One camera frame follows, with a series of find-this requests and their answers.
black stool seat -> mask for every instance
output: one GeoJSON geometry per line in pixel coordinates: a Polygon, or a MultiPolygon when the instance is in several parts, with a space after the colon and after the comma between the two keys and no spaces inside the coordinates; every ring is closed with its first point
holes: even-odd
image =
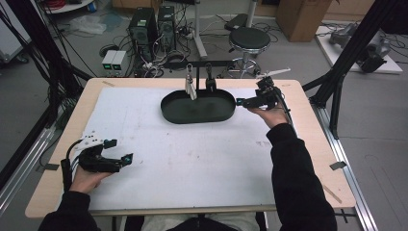
{"type": "Polygon", "coordinates": [[[229,40],[231,45],[241,49],[265,49],[270,43],[270,37],[266,32],[247,27],[240,27],[232,31],[229,40]]]}

black sleeve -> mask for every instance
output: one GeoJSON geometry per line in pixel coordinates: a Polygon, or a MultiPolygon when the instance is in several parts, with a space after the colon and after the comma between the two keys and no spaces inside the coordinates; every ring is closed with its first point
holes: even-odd
{"type": "Polygon", "coordinates": [[[333,208],[324,197],[304,141],[289,124],[273,127],[267,137],[272,143],[272,185],[280,230],[337,230],[333,208]]]}
{"type": "Polygon", "coordinates": [[[80,192],[66,192],[56,212],[48,214],[38,231],[97,231],[97,225],[88,212],[89,195],[80,192]]]}

computer tower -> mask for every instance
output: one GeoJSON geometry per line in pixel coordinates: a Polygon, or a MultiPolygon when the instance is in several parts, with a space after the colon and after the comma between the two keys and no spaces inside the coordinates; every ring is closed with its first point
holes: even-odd
{"type": "Polygon", "coordinates": [[[157,25],[159,28],[161,50],[166,52],[175,50],[176,34],[173,6],[161,6],[159,8],[157,25]]]}
{"type": "Polygon", "coordinates": [[[147,61],[155,59],[154,45],[158,39],[156,17],[153,8],[136,8],[135,14],[128,27],[131,39],[137,45],[138,54],[147,61]]]}

person's left hand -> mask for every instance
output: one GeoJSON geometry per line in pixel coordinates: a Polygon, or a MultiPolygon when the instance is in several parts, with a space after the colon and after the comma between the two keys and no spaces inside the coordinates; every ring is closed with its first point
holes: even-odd
{"type": "Polygon", "coordinates": [[[89,172],[85,171],[80,166],[77,167],[74,180],[72,181],[70,191],[79,193],[90,193],[94,188],[98,187],[102,179],[112,175],[110,172],[89,172]]]}

wooden table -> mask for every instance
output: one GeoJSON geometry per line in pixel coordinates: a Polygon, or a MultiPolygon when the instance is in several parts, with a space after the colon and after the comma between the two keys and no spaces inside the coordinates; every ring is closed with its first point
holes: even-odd
{"type": "MultiPolygon", "coordinates": [[[[58,165],[64,158],[66,150],[75,141],[82,138],[83,131],[97,102],[99,93],[103,88],[167,88],[180,89],[184,86],[184,79],[108,79],[95,78],[88,81],[84,92],[65,127],[59,143],[50,160],[50,164],[58,165]]],[[[257,80],[217,80],[219,89],[256,89],[257,80]]],[[[320,179],[327,200],[333,208],[351,208],[355,199],[342,170],[332,170],[330,165],[336,163],[333,151],[324,136],[319,122],[311,108],[308,99],[300,84],[295,80],[275,80],[275,85],[285,93],[285,99],[291,107],[291,115],[295,121],[297,134],[305,140],[315,172],[320,179]]],[[[43,218],[54,211],[60,201],[63,182],[61,170],[46,170],[38,183],[36,191],[26,209],[28,218],[43,218]]],[[[111,211],[108,214],[94,213],[95,215],[133,215],[133,214],[171,214],[171,213],[215,213],[215,212],[240,212],[240,211],[270,211],[275,210],[274,205],[260,205],[254,207],[234,208],[194,208],[194,209],[167,209],[161,211],[111,211]]]]}

